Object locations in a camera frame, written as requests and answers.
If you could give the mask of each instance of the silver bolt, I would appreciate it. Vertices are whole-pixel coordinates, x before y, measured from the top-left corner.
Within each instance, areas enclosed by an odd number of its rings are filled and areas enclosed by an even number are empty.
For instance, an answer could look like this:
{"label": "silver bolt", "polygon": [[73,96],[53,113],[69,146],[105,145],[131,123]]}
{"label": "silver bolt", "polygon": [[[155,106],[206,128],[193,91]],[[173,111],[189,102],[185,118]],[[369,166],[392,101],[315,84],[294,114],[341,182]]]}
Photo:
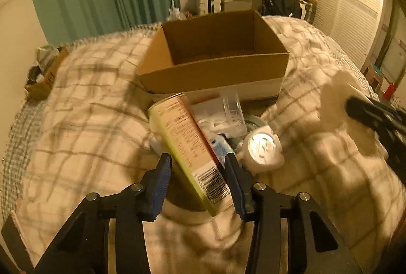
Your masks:
{"label": "silver bolt", "polygon": [[143,188],[144,188],[144,186],[142,184],[140,184],[139,182],[131,185],[131,190],[133,192],[140,192],[141,190],[143,190]]}
{"label": "silver bolt", "polygon": [[86,195],[88,201],[94,201],[97,198],[97,193],[89,193]]}
{"label": "silver bolt", "polygon": [[254,188],[256,190],[264,190],[266,188],[266,185],[264,183],[262,183],[262,182],[256,182],[254,184]]}
{"label": "silver bolt", "polygon": [[306,192],[300,193],[299,197],[304,201],[310,200],[310,195],[309,195],[309,193],[306,193]]}

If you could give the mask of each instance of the plaid blanket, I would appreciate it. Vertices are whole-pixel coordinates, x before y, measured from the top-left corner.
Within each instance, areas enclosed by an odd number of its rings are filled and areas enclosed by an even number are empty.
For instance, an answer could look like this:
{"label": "plaid blanket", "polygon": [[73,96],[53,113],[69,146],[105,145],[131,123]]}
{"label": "plaid blanket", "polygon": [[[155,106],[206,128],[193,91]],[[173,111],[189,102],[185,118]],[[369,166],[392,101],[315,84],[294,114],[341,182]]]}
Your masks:
{"label": "plaid blanket", "polygon": [[[369,273],[404,211],[404,189],[380,152],[364,154],[353,134],[329,131],[319,118],[323,88],[338,72],[365,80],[308,23],[265,20],[291,56],[279,100],[263,115],[280,137],[285,166],[258,179],[278,192],[308,191]],[[142,31],[105,37],[78,46],[60,67],[17,208],[34,264],[87,193],[117,193],[155,167],[145,115],[150,98],[135,75],[150,39]],[[206,218],[165,205],[178,218],[165,211],[144,224],[152,273],[245,271],[252,225],[232,207]]]}

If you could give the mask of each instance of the cardboard box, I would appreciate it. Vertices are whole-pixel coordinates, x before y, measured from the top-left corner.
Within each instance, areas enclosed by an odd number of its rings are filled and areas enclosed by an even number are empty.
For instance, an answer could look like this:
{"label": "cardboard box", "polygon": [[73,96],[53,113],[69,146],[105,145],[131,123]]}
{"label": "cardboard box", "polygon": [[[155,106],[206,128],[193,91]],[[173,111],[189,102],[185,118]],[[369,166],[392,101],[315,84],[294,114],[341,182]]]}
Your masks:
{"label": "cardboard box", "polygon": [[186,92],[189,99],[234,85],[240,100],[279,95],[289,54],[252,10],[164,23],[138,74],[155,100]]}
{"label": "cardboard box", "polygon": [[54,85],[58,68],[62,61],[69,55],[69,51],[65,47],[62,47],[59,52],[59,56],[55,59],[52,66],[47,70],[43,81],[33,85],[25,85],[25,89],[33,99],[45,100],[48,98],[48,95],[52,90],[52,86]]}
{"label": "cardboard box", "polygon": [[150,107],[149,116],[155,133],[162,136],[176,160],[173,169],[189,187],[186,190],[197,196],[212,216],[231,206],[230,189],[219,170],[223,167],[196,123],[186,96],[178,94],[157,102]]}

